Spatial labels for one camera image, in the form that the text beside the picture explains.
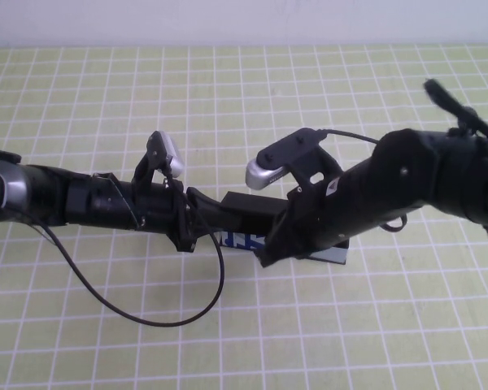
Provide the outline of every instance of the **black cable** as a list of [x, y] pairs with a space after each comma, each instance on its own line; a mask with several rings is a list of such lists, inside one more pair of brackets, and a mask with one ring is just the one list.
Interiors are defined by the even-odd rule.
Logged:
[[[172, 189], [178, 190], [178, 188], [176, 188], [173, 184], [171, 185], [171, 187], [172, 187]], [[53, 231], [50, 229], [50, 227], [45, 222], [43, 222], [36, 215], [31, 214], [28, 211], [24, 211], [21, 209], [17, 209], [15, 207], [10, 207], [10, 206], [7, 206], [5, 208], [10, 210], [10, 211], [13, 211], [15, 213], [21, 214], [24, 217], [29, 218], [34, 224], [36, 224], [40, 228], [42, 228], [47, 233], [47, 235], [49, 235], [49, 237], [52, 239], [54, 244], [58, 247], [59, 251], [61, 252], [63, 257], [65, 258], [65, 260], [67, 260], [68, 265], [72, 268], [72, 270], [74, 271], [74, 273], [76, 274], [78, 279], [81, 281], [81, 283], [83, 283], [83, 285], [87, 288], [87, 290], [89, 290], [89, 292], [92, 295], [94, 295], [94, 297], [98, 301], [103, 303], [110, 310], [112, 310], [113, 312], [125, 317], [126, 319], [130, 319], [136, 323], [141, 323], [143, 325], [148, 325], [150, 327], [180, 327], [180, 326], [186, 325], [188, 323], [192, 323], [196, 319], [200, 319], [208, 311], [210, 311], [211, 308], [215, 305], [215, 303], [217, 303], [217, 301], [219, 300], [220, 294], [222, 293], [222, 288], [224, 286], [224, 258], [222, 256], [222, 250], [220, 249], [219, 242], [217, 241], [213, 231], [208, 226], [205, 218], [198, 212], [198, 210], [194, 207], [194, 205], [190, 202], [190, 200], [186, 197], [186, 195], [183, 192], [181, 192], [181, 196], [184, 198], [186, 204], [190, 207], [190, 209], [194, 210], [194, 212], [197, 214], [198, 219], [201, 221], [204, 228], [207, 230], [208, 234], [210, 235], [211, 240], [213, 241], [213, 244], [216, 247], [217, 255], [219, 257], [220, 279], [219, 279], [219, 287], [217, 289], [217, 292], [216, 292], [215, 296], [213, 297], [213, 299], [211, 300], [211, 302], [208, 304], [208, 306], [206, 306], [206, 308], [204, 308], [201, 312], [197, 313], [193, 317], [190, 317], [190, 318], [182, 320], [182, 321], [177, 321], [174, 323], [158, 323], [156, 321], [149, 321], [147, 319], [138, 318], [138, 317], [135, 317], [135, 316], [123, 311], [122, 309], [112, 305], [109, 301], [107, 301], [105, 298], [103, 298], [99, 294], [99, 292], [97, 292], [94, 289], [94, 287], [92, 287], [92, 285], [89, 283], [89, 281], [83, 276], [81, 271], [78, 269], [78, 267], [76, 266], [76, 264], [72, 260], [71, 256], [68, 254], [65, 247], [62, 245], [61, 241], [58, 239], [58, 237], [53, 233]]]
[[378, 143], [377, 140], [375, 140], [374, 138], [371, 138], [370, 136], [362, 136], [361, 134], [355, 134], [353, 132], [343, 132], [342, 130], [332, 130], [332, 129], [328, 129], [328, 128], [321, 129], [320, 131], [324, 132], [326, 134], [334, 134], [335, 136], [344, 136], [344, 137], [356, 138], [357, 140], [367, 141], [367, 142], [370, 142], [371, 144], [377, 144]]
[[[370, 142], [374, 145], [377, 145], [377, 143], [378, 143], [378, 140], [375, 140], [374, 138], [371, 138], [370, 136], [362, 136], [361, 134], [355, 134], [353, 132], [343, 132], [342, 130], [332, 130], [332, 129], [327, 129], [327, 128], [321, 129], [320, 131], [324, 132], [325, 134], [334, 134], [335, 136], [355, 138], [357, 140]], [[408, 217], [406, 214], [404, 214], [400, 217], [400, 219], [401, 219], [401, 226], [394, 227], [394, 226], [390, 226], [388, 223], [383, 223], [382, 225], [380, 225], [380, 228], [382, 228], [386, 232], [390, 232], [390, 233], [401, 232], [403, 230], [403, 228], [405, 228], [405, 226], [407, 226]]]

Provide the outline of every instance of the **cutting mat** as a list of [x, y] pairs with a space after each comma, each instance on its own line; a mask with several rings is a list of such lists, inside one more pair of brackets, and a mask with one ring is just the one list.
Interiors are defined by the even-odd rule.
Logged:
[[[248, 160], [304, 126], [376, 138], [446, 130], [455, 122], [425, 96], [427, 77], [488, 120], [488, 45], [0, 50], [0, 149], [129, 180], [163, 130], [185, 156], [185, 183], [221, 199], [247, 193]], [[345, 168], [372, 151], [334, 137], [323, 146]], [[56, 231], [94, 286], [133, 314], [184, 319], [216, 290], [207, 240], [183, 255], [162, 236]], [[261, 269], [251, 254], [225, 256], [216, 308], [154, 329], [101, 307], [35, 231], [0, 224], [0, 388], [488, 389], [481, 228], [425, 207], [399, 234], [356, 237], [345, 266]]]

